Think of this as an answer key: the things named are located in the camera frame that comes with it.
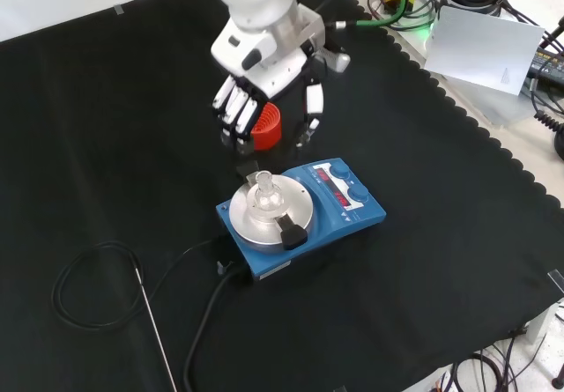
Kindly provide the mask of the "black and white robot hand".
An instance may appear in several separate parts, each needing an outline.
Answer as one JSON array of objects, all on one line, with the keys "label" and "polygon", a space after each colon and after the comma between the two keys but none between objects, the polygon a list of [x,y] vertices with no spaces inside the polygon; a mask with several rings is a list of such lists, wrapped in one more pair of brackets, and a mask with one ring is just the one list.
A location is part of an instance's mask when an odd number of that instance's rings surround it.
[{"label": "black and white robot hand", "polygon": [[251,153],[256,142],[251,130],[263,107],[300,80],[305,110],[296,146],[307,145],[323,117],[323,85],[311,64],[324,44],[321,15],[301,4],[295,17],[284,16],[257,32],[245,31],[230,19],[211,46],[212,56],[227,72],[211,103],[222,142],[241,154]]}]

